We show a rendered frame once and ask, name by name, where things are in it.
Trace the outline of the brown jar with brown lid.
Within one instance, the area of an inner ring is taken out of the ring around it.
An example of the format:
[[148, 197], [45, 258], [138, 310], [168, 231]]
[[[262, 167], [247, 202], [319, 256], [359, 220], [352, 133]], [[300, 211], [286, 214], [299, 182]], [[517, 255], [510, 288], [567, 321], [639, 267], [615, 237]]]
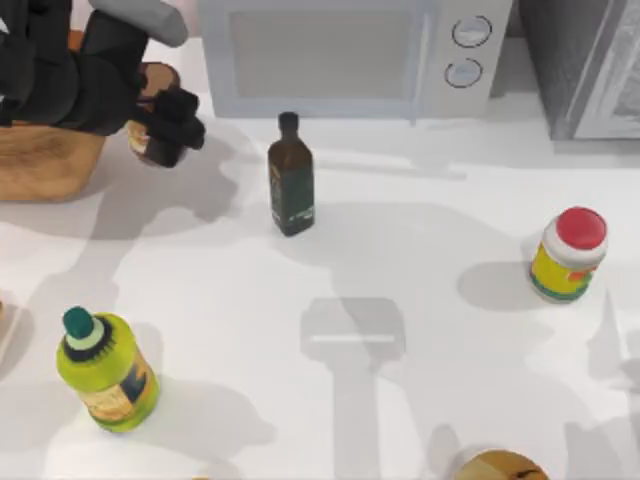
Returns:
[[[141, 90], [138, 105], [144, 110], [153, 112], [156, 96], [171, 87], [180, 87], [181, 79], [177, 71], [170, 65], [161, 62], [145, 62], [140, 72], [146, 78], [146, 86]], [[136, 121], [128, 121], [125, 126], [129, 148], [134, 155], [146, 165], [157, 167], [147, 154], [150, 135], [145, 125]]]

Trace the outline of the wooden basket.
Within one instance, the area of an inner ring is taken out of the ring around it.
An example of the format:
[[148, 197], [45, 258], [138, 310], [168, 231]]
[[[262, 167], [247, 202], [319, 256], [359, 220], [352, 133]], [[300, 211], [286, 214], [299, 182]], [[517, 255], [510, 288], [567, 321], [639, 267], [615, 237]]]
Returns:
[[82, 193], [106, 138], [15, 120], [0, 127], [0, 202], [59, 202]]

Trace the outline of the dark green bottle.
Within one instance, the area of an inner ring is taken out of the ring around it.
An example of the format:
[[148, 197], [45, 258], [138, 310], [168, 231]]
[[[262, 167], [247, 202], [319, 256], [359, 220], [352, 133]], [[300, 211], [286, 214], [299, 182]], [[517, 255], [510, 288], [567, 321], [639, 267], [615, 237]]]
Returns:
[[315, 191], [313, 154], [299, 136], [299, 115], [278, 116], [280, 138], [268, 149], [271, 212], [286, 237], [314, 225]]

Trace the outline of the pale microwave oven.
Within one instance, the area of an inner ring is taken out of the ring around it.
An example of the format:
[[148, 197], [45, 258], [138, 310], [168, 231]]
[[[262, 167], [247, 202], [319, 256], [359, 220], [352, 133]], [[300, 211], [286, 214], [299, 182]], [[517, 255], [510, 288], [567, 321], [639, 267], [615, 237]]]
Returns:
[[[513, 0], [432, 0], [423, 119], [474, 118], [488, 103]], [[482, 15], [490, 38], [452, 39], [458, 20]], [[198, 0], [215, 113], [271, 118], [408, 119], [421, 31], [420, 0]], [[451, 62], [478, 61], [466, 89], [444, 80]]]

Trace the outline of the yellow-green bottle with green cap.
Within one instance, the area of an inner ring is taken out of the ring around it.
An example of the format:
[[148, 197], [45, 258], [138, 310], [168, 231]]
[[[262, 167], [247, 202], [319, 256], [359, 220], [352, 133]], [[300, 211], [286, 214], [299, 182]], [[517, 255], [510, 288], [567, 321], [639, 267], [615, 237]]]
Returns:
[[112, 313], [67, 310], [56, 351], [58, 374], [103, 429], [135, 429], [154, 410], [159, 385], [129, 324]]

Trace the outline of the round microwave knob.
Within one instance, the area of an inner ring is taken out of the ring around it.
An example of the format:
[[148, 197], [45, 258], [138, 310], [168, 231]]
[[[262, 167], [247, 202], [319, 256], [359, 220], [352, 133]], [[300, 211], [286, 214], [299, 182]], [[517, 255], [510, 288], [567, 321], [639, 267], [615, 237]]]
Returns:
[[462, 48], [477, 48], [490, 38], [492, 31], [492, 24], [486, 17], [475, 15], [455, 23], [452, 39]]
[[475, 85], [483, 76], [483, 66], [472, 58], [451, 62], [444, 71], [444, 80], [455, 89], [466, 89]]

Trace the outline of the yellow jar with red lid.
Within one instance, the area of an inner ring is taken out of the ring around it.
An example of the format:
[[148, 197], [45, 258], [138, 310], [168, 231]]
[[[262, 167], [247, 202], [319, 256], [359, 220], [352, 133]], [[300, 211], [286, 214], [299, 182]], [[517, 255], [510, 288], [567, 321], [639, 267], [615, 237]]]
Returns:
[[574, 206], [555, 216], [543, 230], [529, 267], [529, 278], [546, 297], [579, 299], [608, 251], [608, 226], [596, 211]]

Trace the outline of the grey cabinet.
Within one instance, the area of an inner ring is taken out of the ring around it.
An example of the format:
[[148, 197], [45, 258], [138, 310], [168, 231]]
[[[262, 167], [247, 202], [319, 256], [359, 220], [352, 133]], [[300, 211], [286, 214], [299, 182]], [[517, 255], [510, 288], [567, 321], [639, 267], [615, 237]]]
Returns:
[[554, 140], [640, 140], [640, 0], [520, 0]]

